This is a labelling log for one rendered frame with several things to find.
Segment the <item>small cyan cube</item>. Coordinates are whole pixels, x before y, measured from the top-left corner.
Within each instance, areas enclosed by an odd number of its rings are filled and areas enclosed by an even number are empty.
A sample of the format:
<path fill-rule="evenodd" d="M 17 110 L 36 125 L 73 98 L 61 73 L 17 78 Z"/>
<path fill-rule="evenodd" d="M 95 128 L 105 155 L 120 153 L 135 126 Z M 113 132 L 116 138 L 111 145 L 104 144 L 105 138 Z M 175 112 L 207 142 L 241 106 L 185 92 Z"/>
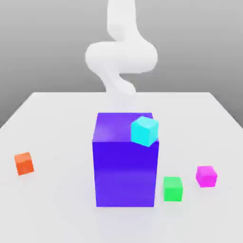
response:
<path fill-rule="evenodd" d="M 139 117 L 131 124 L 131 141 L 150 147 L 158 139 L 159 122 L 145 116 Z"/>

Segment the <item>small green cube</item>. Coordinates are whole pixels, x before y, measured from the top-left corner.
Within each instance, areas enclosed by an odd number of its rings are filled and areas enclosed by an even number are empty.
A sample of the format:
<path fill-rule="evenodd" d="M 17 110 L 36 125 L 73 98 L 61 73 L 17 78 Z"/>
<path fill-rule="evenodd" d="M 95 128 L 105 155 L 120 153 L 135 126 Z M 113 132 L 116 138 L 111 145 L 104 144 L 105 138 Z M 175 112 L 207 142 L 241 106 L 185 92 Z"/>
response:
<path fill-rule="evenodd" d="M 164 201 L 181 202 L 183 196 L 183 185 L 180 177 L 164 177 L 163 197 Z"/>

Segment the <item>small magenta cube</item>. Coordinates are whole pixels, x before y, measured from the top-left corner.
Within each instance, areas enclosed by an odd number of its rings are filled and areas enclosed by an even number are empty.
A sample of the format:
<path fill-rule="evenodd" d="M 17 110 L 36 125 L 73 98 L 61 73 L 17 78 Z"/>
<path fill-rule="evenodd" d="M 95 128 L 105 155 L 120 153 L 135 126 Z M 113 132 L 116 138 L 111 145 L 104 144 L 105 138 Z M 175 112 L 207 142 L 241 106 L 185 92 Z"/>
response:
<path fill-rule="evenodd" d="M 201 188 L 215 187 L 217 173 L 212 166 L 198 166 L 196 180 Z"/>

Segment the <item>small orange cube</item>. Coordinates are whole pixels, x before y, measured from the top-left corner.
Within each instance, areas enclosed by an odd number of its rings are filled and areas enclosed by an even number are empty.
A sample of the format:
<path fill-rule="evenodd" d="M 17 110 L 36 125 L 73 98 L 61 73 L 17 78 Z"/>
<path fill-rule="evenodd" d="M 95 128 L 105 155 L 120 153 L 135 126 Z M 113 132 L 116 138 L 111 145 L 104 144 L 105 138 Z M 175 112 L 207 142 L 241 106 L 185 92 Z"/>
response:
<path fill-rule="evenodd" d="M 34 172 L 32 158 L 29 152 L 17 154 L 14 156 L 18 175 L 24 175 Z"/>

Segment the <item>large purple box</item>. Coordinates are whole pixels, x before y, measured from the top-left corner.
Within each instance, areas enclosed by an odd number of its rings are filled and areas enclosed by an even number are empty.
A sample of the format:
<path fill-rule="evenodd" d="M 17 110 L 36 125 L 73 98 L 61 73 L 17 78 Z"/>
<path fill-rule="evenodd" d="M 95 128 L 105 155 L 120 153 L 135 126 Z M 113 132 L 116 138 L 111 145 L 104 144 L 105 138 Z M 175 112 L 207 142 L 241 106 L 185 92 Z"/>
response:
<path fill-rule="evenodd" d="M 150 147 L 131 141 L 131 124 L 150 112 L 100 112 L 93 133 L 97 207 L 153 207 L 159 141 Z"/>

